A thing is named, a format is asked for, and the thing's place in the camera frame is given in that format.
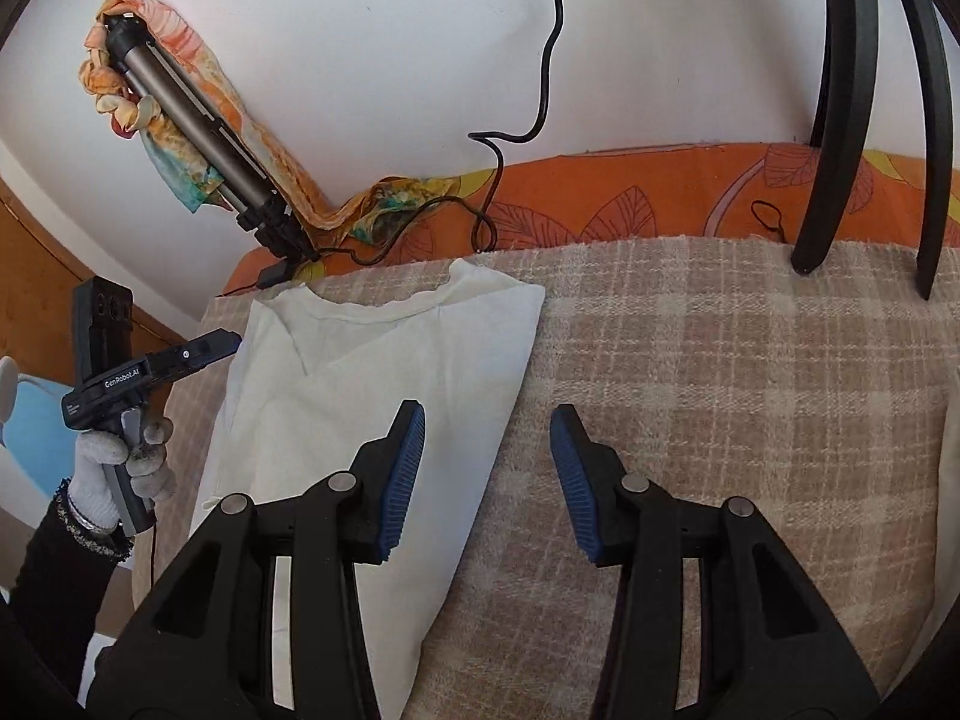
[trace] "gloved hand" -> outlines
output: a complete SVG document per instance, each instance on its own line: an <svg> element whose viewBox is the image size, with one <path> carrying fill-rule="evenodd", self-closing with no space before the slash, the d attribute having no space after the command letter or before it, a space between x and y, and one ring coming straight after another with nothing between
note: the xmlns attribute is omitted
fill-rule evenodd
<svg viewBox="0 0 960 720"><path fill-rule="evenodd" d="M149 421L143 429L143 443L133 450L112 433L80 433L74 450L73 478L67 488L70 508L78 522L91 533L112 533L120 521L120 512L107 486L101 466L125 463L131 476L131 488L141 498L162 501L176 492L176 478L167 466L166 442L174 432L167 418Z"/></svg>

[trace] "orange fabric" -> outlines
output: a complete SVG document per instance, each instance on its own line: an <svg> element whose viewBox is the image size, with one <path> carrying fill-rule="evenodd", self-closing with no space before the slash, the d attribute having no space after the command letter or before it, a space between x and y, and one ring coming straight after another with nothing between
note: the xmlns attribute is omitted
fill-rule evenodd
<svg viewBox="0 0 960 720"><path fill-rule="evenodd" d="M751 204L765 200L782 213L787 242L794 242L816 175L819 152L795 143L633 148L554 157L507 167L490 209L498 248L556 247L573 242L651 238L657 235L776 240L754 218ZM479 206L491 172L461 177L465 196ZM868 151L860 163L837 240L915 247L923 220L925 162ZM960 247L960 172L947 220L947 245ZM758 208L767 223L772 209ZM467 256L471 215L452 204L411 225L383 265ZM373 250L354 244L364 256ZM256 283L275 262L255 250L239 263L225 292ZM357 265L335 254L308 270L309 277L347 274Z"/></svg>

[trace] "plaid blanket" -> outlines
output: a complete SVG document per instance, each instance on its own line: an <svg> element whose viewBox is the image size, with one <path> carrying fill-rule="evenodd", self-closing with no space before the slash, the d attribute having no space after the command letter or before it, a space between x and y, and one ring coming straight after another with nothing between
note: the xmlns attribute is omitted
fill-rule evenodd
<svg viewBox="0 0 960 720"><path fill-rule="evenodd" d="M944 250L930 303L913 289L904 248L840 242L805 278L788 255L760 240L657 238L476 258L544 285L547 299L406 717L589 712L617 571L593 568L574 543L547 437L562 402L628 469L673 495L754 499L877 686L889 685L932 597L947 367L960 362L960 251ZM312 286L330 300L382 304L436 288L447 266ZM243 332L252 299L214 300L203 330ZM187 538L226 374L223 362L179 382L167 405L181 492L158 507L157 569ZM138 597L149 547L138 544ZM682 704L696 696L694 583L685 596Z"/></svg>

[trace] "black sleeve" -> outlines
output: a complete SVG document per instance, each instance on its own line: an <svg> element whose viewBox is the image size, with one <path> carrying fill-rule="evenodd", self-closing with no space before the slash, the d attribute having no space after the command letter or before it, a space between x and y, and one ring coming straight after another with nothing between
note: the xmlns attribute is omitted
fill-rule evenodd
<svg viewBox="0 0 960 720"><path fill-rule="evenodd" d="M66 480L27 545L10 610L40 659L74 696L114 568L130 552L119 530L96 541L72 517Z"/></svg>

